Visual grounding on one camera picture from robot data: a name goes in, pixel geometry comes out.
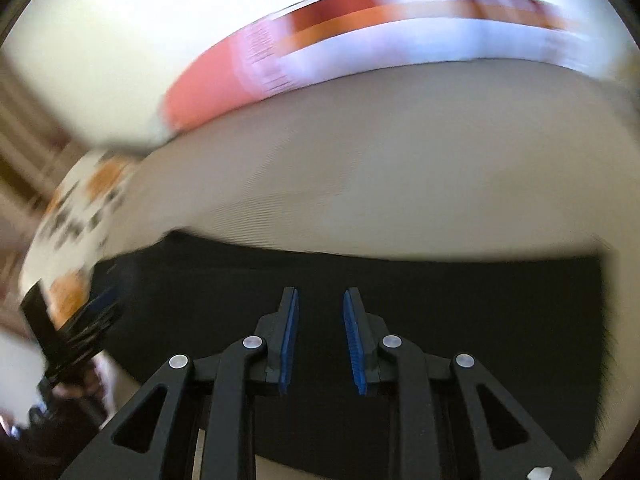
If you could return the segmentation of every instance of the brown curtain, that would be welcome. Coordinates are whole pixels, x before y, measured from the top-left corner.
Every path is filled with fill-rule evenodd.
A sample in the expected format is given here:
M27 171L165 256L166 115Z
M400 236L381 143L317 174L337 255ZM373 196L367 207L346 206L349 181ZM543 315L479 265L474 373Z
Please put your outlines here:
M18 276L44 209L86 153L0 54L0 324L21 335Z

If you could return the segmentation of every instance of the person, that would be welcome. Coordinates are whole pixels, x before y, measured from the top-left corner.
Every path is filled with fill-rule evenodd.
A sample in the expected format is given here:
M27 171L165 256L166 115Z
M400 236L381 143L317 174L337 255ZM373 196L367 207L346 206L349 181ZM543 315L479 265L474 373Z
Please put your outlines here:
M93 363L82 384L59 384L46 404L32 406L29 425L0 413L0 478L54 480L100 431L87 402L104 410L104 387Z

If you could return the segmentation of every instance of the silver screw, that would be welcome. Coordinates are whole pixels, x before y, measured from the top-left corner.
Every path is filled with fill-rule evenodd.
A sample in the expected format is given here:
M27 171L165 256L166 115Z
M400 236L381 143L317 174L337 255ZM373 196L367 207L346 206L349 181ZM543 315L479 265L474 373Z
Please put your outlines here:
M398 348L402 344L402 339L397 335L385 335L382 338L382 344L387 348Z
M242 344L245 348L258 348L262 344L262 338L257 335L251 335L249 337L245 337Z
M535 467L527 475L528 480L549 480L553 472L551 467Z
M471 368L474 364L476 364L476 360L473 359L469 354L459 354L456 356L456 362L459 366L463 368Z
M177 370L179 368L184 368L188 362L189 358L186 355L178 354L169 359L169 366Z

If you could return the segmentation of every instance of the white fabric with orange spots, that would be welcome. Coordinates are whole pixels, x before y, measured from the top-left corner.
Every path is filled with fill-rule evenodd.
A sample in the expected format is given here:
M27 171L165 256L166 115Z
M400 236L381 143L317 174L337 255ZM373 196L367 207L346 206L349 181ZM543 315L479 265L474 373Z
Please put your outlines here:
M20 274L25 294L42 280L49 317L59 328L88 298L111 219L137 168L133 158L105 150L87 153L54 193Z

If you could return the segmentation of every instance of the white wall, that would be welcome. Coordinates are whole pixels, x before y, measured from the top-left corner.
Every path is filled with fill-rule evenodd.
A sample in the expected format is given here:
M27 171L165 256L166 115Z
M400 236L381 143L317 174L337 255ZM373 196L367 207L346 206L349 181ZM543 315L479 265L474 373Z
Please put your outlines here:
M36 388L43 373L39 346L0 329L0 409L26 423L28 409L38 400Z
M240 27L300 0L33 0L3 47L63 123L91 144L158 145L159 100L200 53ZM630 43L606 0L558 4L589 38L593 75Z

